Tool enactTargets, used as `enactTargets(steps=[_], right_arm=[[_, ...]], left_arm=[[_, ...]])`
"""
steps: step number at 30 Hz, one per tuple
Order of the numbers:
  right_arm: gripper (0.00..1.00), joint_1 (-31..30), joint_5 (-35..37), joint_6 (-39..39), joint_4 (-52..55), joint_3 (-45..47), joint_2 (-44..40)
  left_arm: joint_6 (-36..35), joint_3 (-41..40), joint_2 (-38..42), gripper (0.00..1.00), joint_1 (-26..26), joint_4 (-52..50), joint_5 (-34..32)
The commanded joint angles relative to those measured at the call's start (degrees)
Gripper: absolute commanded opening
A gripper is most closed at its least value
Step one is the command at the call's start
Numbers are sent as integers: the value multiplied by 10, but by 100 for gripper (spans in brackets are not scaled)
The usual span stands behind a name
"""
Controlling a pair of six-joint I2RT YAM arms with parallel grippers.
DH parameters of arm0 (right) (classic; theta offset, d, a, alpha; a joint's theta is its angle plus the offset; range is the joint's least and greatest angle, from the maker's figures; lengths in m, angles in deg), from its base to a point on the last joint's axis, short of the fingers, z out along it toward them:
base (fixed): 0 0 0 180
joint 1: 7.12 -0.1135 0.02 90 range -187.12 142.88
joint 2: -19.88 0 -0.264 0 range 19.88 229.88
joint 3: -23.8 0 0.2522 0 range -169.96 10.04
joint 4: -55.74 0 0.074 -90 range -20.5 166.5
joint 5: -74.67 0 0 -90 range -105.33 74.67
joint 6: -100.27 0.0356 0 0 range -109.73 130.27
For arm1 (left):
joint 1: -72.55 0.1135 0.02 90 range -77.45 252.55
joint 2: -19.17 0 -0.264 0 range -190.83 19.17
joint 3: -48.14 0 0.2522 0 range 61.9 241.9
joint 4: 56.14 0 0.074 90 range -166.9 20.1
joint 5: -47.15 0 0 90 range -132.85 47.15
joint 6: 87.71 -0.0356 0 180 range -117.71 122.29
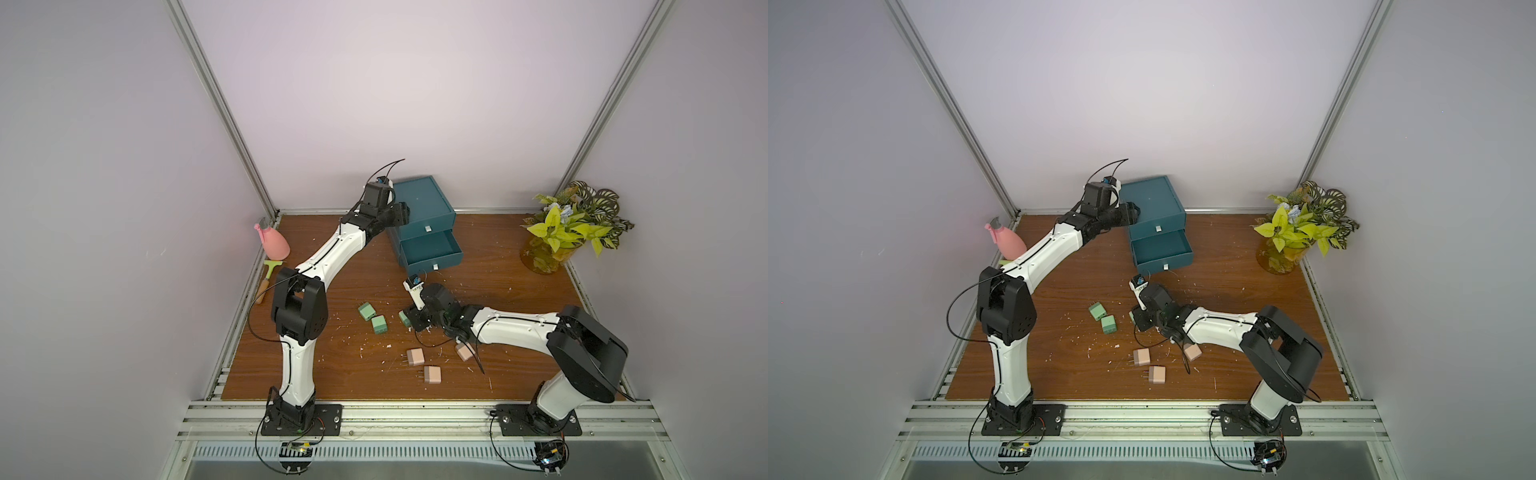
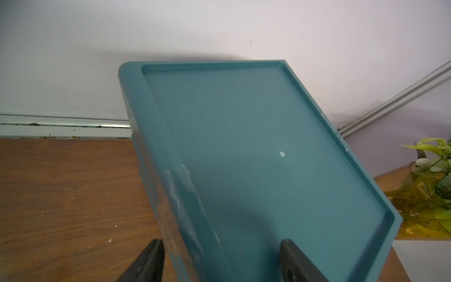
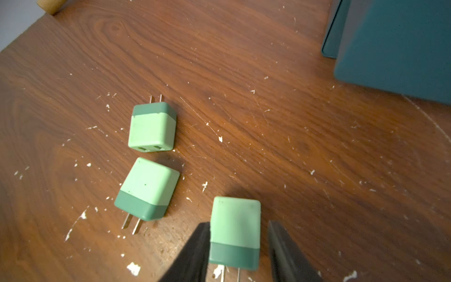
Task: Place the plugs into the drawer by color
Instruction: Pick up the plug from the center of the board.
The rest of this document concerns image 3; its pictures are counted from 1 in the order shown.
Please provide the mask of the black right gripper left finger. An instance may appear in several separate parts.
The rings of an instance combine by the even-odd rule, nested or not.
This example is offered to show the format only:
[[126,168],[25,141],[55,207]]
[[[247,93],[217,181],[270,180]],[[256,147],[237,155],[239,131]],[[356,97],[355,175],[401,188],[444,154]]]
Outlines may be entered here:
[[160,282],[204,282],[209,264],[210,223],[199,223]]

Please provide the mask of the teal top drawer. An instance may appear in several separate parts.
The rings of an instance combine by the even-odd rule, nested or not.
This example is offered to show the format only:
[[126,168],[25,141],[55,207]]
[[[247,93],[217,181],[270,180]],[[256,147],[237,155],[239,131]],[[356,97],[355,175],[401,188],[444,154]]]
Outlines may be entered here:
[[351,1],[334,76],[450,104],[450,1]]

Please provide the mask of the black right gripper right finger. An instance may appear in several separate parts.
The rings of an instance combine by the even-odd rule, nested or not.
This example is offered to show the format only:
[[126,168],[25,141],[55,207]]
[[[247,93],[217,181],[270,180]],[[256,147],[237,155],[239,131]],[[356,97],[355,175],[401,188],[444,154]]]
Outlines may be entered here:
[[321,282],[323,280],[280,222],[269,221],[268,243],[274,282]]

